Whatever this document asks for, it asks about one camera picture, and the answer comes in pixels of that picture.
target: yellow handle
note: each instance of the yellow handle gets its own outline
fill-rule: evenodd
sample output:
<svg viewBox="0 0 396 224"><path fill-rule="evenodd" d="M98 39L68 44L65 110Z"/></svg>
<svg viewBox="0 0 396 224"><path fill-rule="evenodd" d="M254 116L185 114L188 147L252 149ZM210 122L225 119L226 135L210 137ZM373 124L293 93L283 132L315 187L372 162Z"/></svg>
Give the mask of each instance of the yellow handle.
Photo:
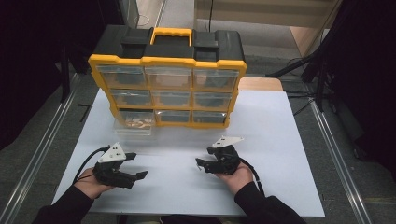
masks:
<svg viewBox="0 0 396 224"><path fill-rule="evenodd" d="M191 40L192 40L191 29L155 27L152 33L150 45L154 44L154 39L156 35L187 36L189 38L189 46L191 46Z"/></svg>

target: plastic drawer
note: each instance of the plastic drawer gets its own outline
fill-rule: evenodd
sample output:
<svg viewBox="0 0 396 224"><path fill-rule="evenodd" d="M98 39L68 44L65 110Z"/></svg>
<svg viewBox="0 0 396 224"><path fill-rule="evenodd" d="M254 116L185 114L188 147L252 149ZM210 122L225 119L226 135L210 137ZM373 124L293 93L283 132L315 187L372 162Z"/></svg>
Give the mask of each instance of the plastic drawer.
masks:
<svg viewBox="0 0 396 224"><path fill-rule="evenodd" d="M117 105L151 105L149 91L110 90Z"/></svg>
<svg viewBox="0 0 396 224"><path fill-rule="evenodd" d="M142 66L98 65L109 88L145 87L146 79Z"/></svg>
<svg viewBox="0 0 396 224"><path fill-rule="evenodd" d="M151 91L155 106L190 106L189 91Z"/></svg>
<svg viewBox="0 0 396 224"><path fill-rule="evenodd" d="M191 86L191 69L170 66L145 67L148 84L155 89L189 90Z"/></svg>
<svg viewBox="0 0 396 224"><path fill-rule="evenodd" d="M154 124L152 110L120 109L115 122L115 132L130 135L149 135Z"/></svg>
<svg viewBox="0 0 396 224"><path fill-rule="evenodd" d="M238 70L204 69L193 70L193 87L203 91L233 91L239 75Z"/></svg>
<svg viewBox="0 0 396 224"><path fill-rule="evenodd" d="M227 112L192 111L192 121L195 123L224 123Z"/></svg>
<svg viewBox="0 0 396 224"><path fill-rule="evenodd" d="M190 121L190 111L184 110L156 110L158 122L188 123Z"/></svg>
<svg viewBox="0 0 396 224"><path fill-rule="evenodd" d="M195 92L193 107L195 109L227 110L233 95L226 92Z"/></svg>

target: black curtain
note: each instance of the black curtain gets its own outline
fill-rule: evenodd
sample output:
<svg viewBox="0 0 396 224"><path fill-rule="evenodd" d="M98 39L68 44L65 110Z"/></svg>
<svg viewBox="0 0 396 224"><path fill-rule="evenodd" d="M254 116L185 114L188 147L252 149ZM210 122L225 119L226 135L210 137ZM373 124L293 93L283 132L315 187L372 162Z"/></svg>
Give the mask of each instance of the black curtain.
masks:
<svg viewBox="0 0 396 224"><path fill-rule="evenodd" d="M123 24L118 0L0 0L0 149L61 85L62 49L85 73L108 24Z"/></svg>
<svg viewBox="0 0 396 224"><path fill-rule="evenodd" d="M340 13L303 74L314 77L326 63L330 88L364 134L356 146L396 176L396 2L344 1Z"/></svg>

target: white mount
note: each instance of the white mount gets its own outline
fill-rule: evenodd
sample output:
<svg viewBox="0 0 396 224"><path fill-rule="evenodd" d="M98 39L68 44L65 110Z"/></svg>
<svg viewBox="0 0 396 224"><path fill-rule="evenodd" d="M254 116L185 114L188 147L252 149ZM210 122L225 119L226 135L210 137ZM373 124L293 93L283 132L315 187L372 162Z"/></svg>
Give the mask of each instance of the white mount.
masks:
<svg viewBox="0 0 396 224"><path fill-rule="evenodd" d="M110 162L110 161L125 161L126 155L120 145L120 143L114 144L108 151L103 154L103 156L99 159L99 163L102 162Z"/></svg>
<svg viewBox="0 0 396 224"><path fill-rule="evenodd" d="M242 140L244 140L243 137L230 137L223 135L215 144L212 145L212 147L227 147Z"/></svg>

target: black sleeve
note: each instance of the black sleeve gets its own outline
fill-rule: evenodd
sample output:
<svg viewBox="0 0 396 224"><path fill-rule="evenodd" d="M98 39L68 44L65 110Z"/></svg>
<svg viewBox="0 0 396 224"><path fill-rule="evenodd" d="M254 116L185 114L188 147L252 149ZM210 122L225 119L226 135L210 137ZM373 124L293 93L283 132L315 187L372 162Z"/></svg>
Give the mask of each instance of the black sleeve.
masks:
<svg viewBox="0 0 396 224"><path fill-rule="evenodd" d="M80 223L87 215L93 200L78 188L71 186L62 197L53 205L44 206L39 211L33 224Z"/></svg>
<svg viewBox="0 0 396 224"><path fill-rule="evenodd" d="M254 182L246 184L235 195L235 202L247 214L247 223L299 224L305 221L277 197L265 198Z"/></svg>

